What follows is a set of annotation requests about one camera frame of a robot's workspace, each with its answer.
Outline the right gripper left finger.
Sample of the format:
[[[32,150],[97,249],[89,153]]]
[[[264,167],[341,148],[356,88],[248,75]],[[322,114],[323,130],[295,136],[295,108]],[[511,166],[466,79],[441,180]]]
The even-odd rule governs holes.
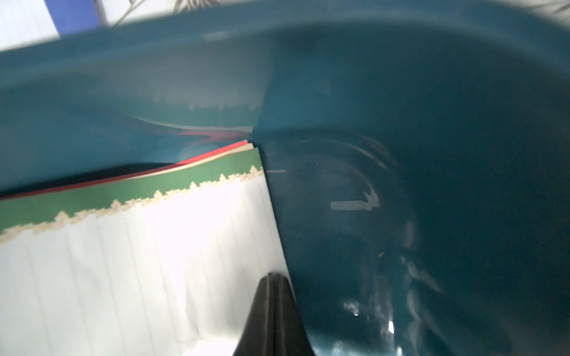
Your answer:
[[[233,355],[273,355],[273,274],[261,278]]]

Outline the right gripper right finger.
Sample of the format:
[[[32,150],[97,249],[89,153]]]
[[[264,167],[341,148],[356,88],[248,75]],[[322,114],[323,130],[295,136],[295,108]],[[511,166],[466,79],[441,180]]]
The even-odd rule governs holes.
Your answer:
[[[297,310],[289,280],[273,274],[275,287],[274,355],[314,355]]]

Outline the teal plastic storage box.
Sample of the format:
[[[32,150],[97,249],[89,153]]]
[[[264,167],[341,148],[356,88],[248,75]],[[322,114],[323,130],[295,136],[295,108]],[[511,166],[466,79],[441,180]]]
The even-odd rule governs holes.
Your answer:
[[[260,148],[317,350],[569,353],[569,30],[253,1],[1,54],[1,194]]]

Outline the blue bordered stationery paper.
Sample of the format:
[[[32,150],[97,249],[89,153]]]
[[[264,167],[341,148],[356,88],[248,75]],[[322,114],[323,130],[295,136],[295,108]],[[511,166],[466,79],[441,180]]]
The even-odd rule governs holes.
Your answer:
[[[97,1],[1,0],[1,50],[12,50],[102,26]]]

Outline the beige ornate stationery paper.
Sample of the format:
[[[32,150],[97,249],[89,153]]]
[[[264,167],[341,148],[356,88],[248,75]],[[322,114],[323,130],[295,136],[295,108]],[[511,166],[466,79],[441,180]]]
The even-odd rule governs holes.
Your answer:
[[[208,162],[211,162],[213,160],[217,160],[221,157],[228,156],[230,154],[237,154],[240,152],[249,151],[249,150],[252,150],[253,148],[254,148],[254,146],[251,142],[244,140],[244,141],[233,143],[231,145],[227,145],[227,146],[222,147],[222,148],[218,148],[214,151],[207,152],[207,153],[202,154],[200,156],[193,157],[191,159],[172,164],[170,166],[166,166],[166,167],[159,168],[159,169],[152,169],[150,171],[145,171],[145,172],[141,172],[141,173],[137,173],[137,174],[130,174],[130,175],[126,176],[126,179],[138,179],[141,177],[151,177],[151,176],[163,174],[163,173],[169,172],[169,171],[179,171],[182,169],[189,169],[191,167],[195,167],[195,166],[201,165],[203,163],[208,163]]]

